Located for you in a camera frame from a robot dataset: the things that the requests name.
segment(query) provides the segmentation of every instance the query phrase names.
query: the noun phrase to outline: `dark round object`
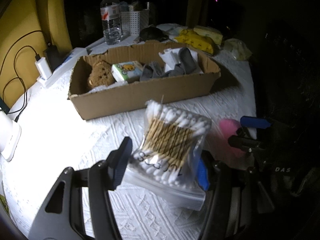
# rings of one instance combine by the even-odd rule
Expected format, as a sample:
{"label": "dark round object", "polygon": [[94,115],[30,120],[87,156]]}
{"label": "dark round object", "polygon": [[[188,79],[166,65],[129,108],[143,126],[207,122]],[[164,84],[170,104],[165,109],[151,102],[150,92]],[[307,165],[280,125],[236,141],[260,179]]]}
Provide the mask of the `dark round object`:
{"label": "dark round object", "polygon": [[148,40],[165,41],[168,39],[168,36],[165,35],[160,29],[152,26],[144,28],[140,32],[139,36],[142,41],[148,41]]}

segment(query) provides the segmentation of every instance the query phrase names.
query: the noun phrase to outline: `white device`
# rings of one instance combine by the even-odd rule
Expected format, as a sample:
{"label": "white device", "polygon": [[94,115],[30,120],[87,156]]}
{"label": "white device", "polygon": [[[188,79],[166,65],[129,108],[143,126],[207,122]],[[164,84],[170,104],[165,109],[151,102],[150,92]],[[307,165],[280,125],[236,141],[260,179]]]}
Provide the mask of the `white device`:
{"label": "white device", "polygon": [[57,67],[52,75],[45,79],[41,75],[40,77],[37,78],[37,81],[44,87],[44,88],[49,88],[52,86],[65,72],[68,70],[72,69],[75,64],[77,63],[79,57],[81,56],[87,56],[88,52],[87,49],[85,48],[75,48],[73,49],[70,54],[67,56],[65,61]]}
{"label": "white device", "polygon": [[47,80],[48,78],[51,77],[52,71],[51,71],[51,69],[50,69],[45,57],[42,57],[41,59],[36,61],[35,64],[36,64],[36,67],[37,67],[41,77],[44,80]]}
{"label": "white device", "polygon": [[12,121],[0,108],[0,153],[9,162],[17,147],[21,127]]}

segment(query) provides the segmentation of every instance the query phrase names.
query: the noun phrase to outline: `clear plastic zip bag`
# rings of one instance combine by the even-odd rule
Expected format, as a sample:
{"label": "clear plastic zip bag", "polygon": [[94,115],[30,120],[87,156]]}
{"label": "clear plastic zip bag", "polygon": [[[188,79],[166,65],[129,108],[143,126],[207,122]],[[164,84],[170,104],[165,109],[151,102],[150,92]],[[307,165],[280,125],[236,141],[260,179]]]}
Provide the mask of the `clear plastic zip bag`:
{"label": "clear plastic zip bag", "polygon": [[133,173],[124,180],[180,206],[200,210],[205,192],[195,178],[210,128],[207,117],[148,101],[143,140],[128,165]]}

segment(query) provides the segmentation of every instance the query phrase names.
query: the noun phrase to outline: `black power adapter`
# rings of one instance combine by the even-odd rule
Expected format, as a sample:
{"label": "black power adapter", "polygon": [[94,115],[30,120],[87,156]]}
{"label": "black power adapter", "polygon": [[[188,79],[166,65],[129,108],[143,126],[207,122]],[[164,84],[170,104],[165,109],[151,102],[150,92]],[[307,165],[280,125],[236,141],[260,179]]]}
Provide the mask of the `black power adapter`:
{"label": "black power adapter", "polygon": [[48,48],[43,52],[49,67],[53,73],[53,71],[59,67],[63,63],[63,59],[58,52],[58,48],[56,45],[52,45],[48,43]]}

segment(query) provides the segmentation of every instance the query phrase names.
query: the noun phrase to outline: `white power adapter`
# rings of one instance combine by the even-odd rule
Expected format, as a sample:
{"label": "white power adapter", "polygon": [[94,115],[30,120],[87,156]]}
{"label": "white power adapter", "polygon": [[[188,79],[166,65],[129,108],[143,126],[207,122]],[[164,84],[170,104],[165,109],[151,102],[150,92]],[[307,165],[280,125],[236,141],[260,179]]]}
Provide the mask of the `white power adapter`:
{"label": "white power adapter", "polygon": [[49,77],[52,76],[52,71],[51,71],[45,57],[42,57],[41,59],[36,61],[35,64],[36,64],[36,67],[37,67],[41,77],[44,80],[47,80]]}

